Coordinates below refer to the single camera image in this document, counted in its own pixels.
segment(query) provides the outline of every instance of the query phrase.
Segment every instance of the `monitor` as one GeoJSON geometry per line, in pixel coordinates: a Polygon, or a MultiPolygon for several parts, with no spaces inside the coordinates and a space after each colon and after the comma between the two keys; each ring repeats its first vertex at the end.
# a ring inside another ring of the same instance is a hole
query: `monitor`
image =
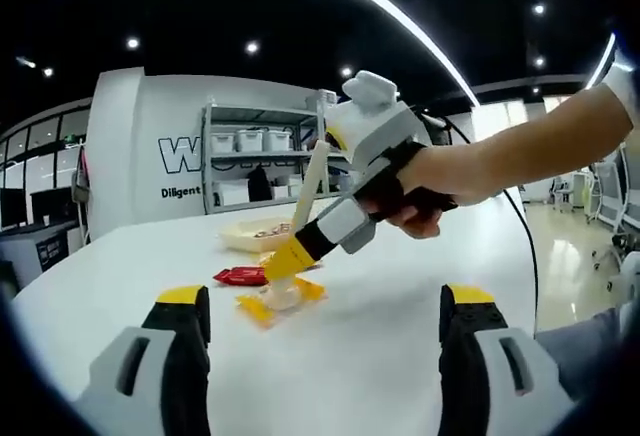
{"type": "Polygon", "coordinates": [[[49,216],[49,223],[64,223],[78,218],[78,209],[71,199],[71,188],[49,189],[31,193],[33,222],[44,223],[49,216]]]}
{"type": "Polygon", "coordinates": [[[27,222],[27,198],[24,189],[0,189],[0,218],[3,228],[27,222]]]}

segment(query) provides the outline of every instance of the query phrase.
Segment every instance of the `finger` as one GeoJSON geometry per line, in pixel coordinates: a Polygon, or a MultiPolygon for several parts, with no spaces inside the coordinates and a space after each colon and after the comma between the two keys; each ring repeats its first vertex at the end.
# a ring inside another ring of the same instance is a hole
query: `finger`
{"type": "Polygon", "coordinates": [[[369,214],[374,214],[378,212],[378,205],[374,201],[362,200],[358,201],[362,209],[364,209],[369,214]]]}
{"type": "Polygon", "coordinates": [[[437,224],[409,223],[401,229],[413,239],[435,238],[440,234],[440,227],[437,224]]]}
{"type": "Polygon", "coordinates": [[[414,208],[413,206],[405,206],[398,214],[393,215],[392,217],[387,219],[387,221],[389,221],[389,223],[393,224],[394,226],[402,226],[410,219],[415,218],[417,215],[418,210],[416,208],[414,208]]]}
{"type": "Polygon", "coordinates": [[[442,211],[437,210],[428,220],[419,216],[406,221],[401,227],[409,236],[416,239],[434,238],[440,234],[438,222],[442,216],[442,211]]]}

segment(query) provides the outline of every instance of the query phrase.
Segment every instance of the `red packet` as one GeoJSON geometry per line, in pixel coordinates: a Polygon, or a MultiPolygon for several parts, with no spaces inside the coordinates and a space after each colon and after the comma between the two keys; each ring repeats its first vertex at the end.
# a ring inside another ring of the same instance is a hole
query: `red packet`
{"type": "Polygon", "coordinates": [[[264,268],[259,266],[238,266],[223,269],[213,279],[229,286],[264,286],[267,284],[264,268]]]}

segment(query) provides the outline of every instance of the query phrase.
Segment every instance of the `ceiling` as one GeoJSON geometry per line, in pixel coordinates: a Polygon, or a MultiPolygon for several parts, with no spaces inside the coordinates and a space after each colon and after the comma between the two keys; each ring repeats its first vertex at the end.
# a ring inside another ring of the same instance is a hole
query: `ceiling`
{"type": "MultiPolygon", "coordinates": [[[[391,0],[443,49],[471,86],[593,71],[610,30],[593,0],[391,0]],[[546,11],[532,11],[542,3],[546,11]],[[546,66],[533,59],[544,55],[546,66]]],[[[368,69],[409,103],[444,104],[459,88],[431,54],[368,0],[12,0],[11,82],[0,126],[91,96],[100,72],[215,74],[339,90],[340,68],[368,69]],[[126,49],[136,36],[140,47],[126,49]],[[248,41],[260,43],[254,55],[248,41]],[[37,64],[20,65],[16,57],[37,64]],[[43,77],[42,68],[54,75],[43,77]]],[[[573,91],[553,85],[542,93],[573,91]]],[[[531,97],[531,88],[482,93],[482,102],[531,97]]],[[[468,107],[464,98],[446,104],[468,107]]]]}

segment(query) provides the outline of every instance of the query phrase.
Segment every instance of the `white table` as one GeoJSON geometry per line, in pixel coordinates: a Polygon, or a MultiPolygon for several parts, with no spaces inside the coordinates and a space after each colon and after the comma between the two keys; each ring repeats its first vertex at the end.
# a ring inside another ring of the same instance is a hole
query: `white table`
{"type": "Polygon", "coordinates": [[[44,372],[73,400],[91,361],[124,327],[139,326],[162,291],[207,284],[209,420],[212,434],[234,436],[435,434],[442,284],[481,286],[511,326],[533,332],[531,254],[504,196],[447,213],[432,240],[379,225],[358,254],[338,248],[306,273],[326,286],[326,301],[258,330],[235,311],[246,289],[211,284],[219,270],[250,262],[217,233],[292,213],[286,205],[118,229],[25,288],[15,315],[44,372]]]}

